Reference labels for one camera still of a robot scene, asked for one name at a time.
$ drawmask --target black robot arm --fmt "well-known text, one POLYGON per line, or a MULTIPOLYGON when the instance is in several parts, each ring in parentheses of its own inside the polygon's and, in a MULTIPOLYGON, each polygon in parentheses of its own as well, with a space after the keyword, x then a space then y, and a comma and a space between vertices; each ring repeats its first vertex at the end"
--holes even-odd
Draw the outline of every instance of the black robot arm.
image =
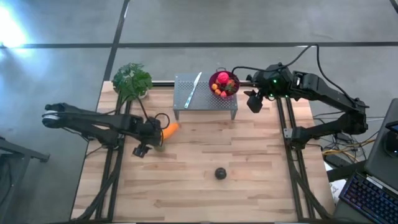
POLYGON ((147 145, 157 147, 161 144, 160 121, 152 117, 144 122, 142 117, 132 114, 101 114, 66 103, 46 105, 45 109, 44 126, 74 130, 84 138, 96 138, 102 145, 111 148, 117 148, 120 134, 125 134, 141 142, 133 151, 139 157, 148 152, 150 148, 147 145))
POLYGON ((345 113, 336 121, 320 124, 311 128, 297 127, 285 129, 284 134, 294 149, 303 149, 311 138, 319 138, 329 134, 344 132, 362 134, 368 129, 366 124, 366 105, 330 88, 318 75, 305 72, 290 72, 281 63, 271 65, 266 70, 258 71, 254 76, 248 75, 247 80, 258 88, 258 92, 246 91, 249 96, 248 106, 253 113, 262 107, 262 99, 300 98, 319 100, 345 113))

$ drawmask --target small black sphere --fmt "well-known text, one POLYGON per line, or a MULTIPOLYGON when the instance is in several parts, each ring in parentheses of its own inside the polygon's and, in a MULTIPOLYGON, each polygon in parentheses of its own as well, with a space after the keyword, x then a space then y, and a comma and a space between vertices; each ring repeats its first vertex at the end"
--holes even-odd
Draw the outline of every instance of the small black sphere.
POLYGON ((217 168, 216 172, 214 173, 218 180, 223 180, 226 177, 226 170, 222 167, 217 168))

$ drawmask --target silver knife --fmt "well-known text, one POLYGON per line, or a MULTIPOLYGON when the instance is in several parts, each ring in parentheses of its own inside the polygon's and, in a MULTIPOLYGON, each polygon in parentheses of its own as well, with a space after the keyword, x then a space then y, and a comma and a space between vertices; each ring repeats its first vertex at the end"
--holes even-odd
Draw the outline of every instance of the silver knife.
POLYGON ((192 99, 192 96, 193 96, 193 92, 194 92, 195 89, 197 88, 197 85, 198 85, 198 82, 199 82, 199 79, 200 79, 200 75, 201 75, 201 72, 198 74, 197 78, 196 78, 195 81, 193 82, 193 90, 192 90, 191 94, 189 94, 188 100, 187 100, 187 102, 185 103, 185 106, 184 106, 185 109, 188 108, 189 102, 191 102, 191 99, 192 99))

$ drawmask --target green leaves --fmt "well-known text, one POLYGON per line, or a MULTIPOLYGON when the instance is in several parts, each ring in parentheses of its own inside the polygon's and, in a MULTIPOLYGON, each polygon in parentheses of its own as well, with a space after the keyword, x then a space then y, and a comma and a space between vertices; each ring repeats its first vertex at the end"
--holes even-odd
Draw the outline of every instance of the green leaves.
POLYGON ((123 100, 134 100, 152 88, 152 77, 139 63, 129 63, 119 68, 112 80, 113 89, 123 100))

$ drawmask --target wooden table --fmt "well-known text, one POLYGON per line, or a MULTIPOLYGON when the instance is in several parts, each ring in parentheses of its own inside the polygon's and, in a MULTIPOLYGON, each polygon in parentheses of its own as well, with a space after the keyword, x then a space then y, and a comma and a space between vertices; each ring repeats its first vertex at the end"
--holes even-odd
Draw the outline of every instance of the wooden table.
MULTIPOLYGON (((297 219, 276 102, 264 99, 261 112, 254 114, 246 105, 244 90, 248 88, 238 93, 234 121, 228 111, 182 111, 181 128, 165 140, 165 152, 150 150, 141 159, 132 155, 138 142, 126 138, 114 222, 297 219), (225 180, 215 179, 218 167, 227 170, 225 180)), ((111 83, 104 82, 98 111, 113 110, 116 99, 111 83)), ((175 122, 172 103, 173 88, 167 87, 153 88, 143 100, 149 115, 167 113, 175 122)), ((297 126, 314 125, 307 100, 293 101, 293 106, 297 126)), ((139 103, 133 102, 131 113, 143 116, 139 103)), ((98 146, 98 142, 90 142, 88 152, 98 146)), ((72 218, 98 193, 105 155, 102 149, 85 160, 72 218)), ((303 156, 312 192, 332 213, 334 204, 320 149, 307 146, 303 156)), ((307 214, 305 201, 301 201, 307 214)))

